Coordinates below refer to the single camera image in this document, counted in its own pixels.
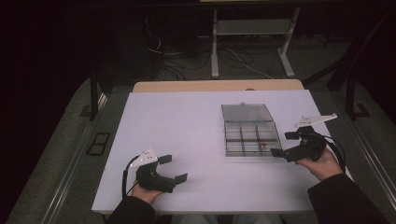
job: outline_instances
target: white table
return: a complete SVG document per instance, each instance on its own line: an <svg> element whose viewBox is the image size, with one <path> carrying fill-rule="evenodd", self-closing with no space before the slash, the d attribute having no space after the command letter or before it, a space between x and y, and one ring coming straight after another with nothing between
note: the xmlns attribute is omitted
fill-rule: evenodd
<svg viewBox="0 0 396 224"><path fill-rule="evenodd" d="M189 173L186 183L159 197L160 214L288 213L312 210L307 189L318 181L302 166L276 158L225 157L221 105L266 104L284 149L299 144L284 132L305 116L319 115L309 91L132 92L126 103L92 210L111 213L121 200L122 171L151 147L173 161L158 173ZM325 124L314 126L329 135ZM129 170L128 187L135 169Z"/></svg>

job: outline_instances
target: person's right hand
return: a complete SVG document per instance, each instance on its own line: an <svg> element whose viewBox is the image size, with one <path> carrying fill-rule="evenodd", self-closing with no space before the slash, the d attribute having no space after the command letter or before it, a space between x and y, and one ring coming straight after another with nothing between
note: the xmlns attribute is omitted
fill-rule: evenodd
<svg viewBox="0 0 396 224"><path fill-rule="evenodd" d="M296 163L305 166L320 181L343 173L334 155L327 148L324 149L322 156L317 161L302 159Z"/></svg>
<svg viewBox="0 0 396 224"><path fill-rule="evenodd" d="M152 204L155 202L158 196L162 195L163 192L158 190L147 190L140 187L137 181L134 182L131 196L136 197L145 201L146 203Z"/></svg>

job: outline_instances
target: clear plastic box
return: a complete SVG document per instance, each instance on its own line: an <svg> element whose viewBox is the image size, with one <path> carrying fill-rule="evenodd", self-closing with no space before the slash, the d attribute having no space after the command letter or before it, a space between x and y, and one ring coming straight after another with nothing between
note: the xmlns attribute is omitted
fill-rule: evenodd
<svg viewBox="0 0 396 224"><path fill-rule="evenodd" d="M272 157L281 148L276 124L266 105L222 105L226 156Z"/></svg>

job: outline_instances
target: black sleeve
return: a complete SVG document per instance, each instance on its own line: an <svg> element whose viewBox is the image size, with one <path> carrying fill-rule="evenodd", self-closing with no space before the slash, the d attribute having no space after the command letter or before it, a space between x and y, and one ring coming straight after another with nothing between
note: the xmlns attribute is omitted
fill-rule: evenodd
<svg viewBox="0 0 396 224"><path fill-rule="evenodd" d="M150 204L136 198L124 198L116 210L106 221L106 224L152 224L155 210Z"/></svg>
<svg viewBox="0 0 396 224"><path fill-rule="evenodd" d="M308 190L318 223L389 223L347 175L334 175Z"/></svg>

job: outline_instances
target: floor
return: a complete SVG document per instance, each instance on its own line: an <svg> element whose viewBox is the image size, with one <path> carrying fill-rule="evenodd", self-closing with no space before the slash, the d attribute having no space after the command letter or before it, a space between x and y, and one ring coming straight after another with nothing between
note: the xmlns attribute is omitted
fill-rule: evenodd
<svg viewBox="0 0 396 224"><path fill-rule="evenodd" d="M288 78L276 52L282 41L282 36L220 39L219 79ZM211 79L210 39L200 36L199 43L194 54L168 46L163 52L163 59L157 63L160 69L153 80ZM304 80L334 63L349 45L348 42L330 43L327 46L323 43L322 36L292 39L288 57L295 78ZM151 53L155 57L159 56L156 52ZM396 179L396 164L393 162L396 151L392 150L392 146L396 144L396 127L360 85L356 89L356 103L363 104L370 117L351 121L344 109L345 87L340 91L328 91L326 83L330 77L331 74L305 88L311 91L322 115L338 115L338 119L328 122L327 126L332 137L346 150L348 170L389 221L396 223L396 207L389 200L392 197L389 192L395 192L392 180ZM89 80L82 83L8 223L103 222L100 214L91 211L91 206L131 89L131 86L116 86L111 94L102 98L98 116L90 121L83 113L90 104ZM97 133L110 133L104 154L86 155ZM375 157L380 161L379 164L368 162ZM282 217L289 224L317 223L313 212L286 214Z"/></svg>

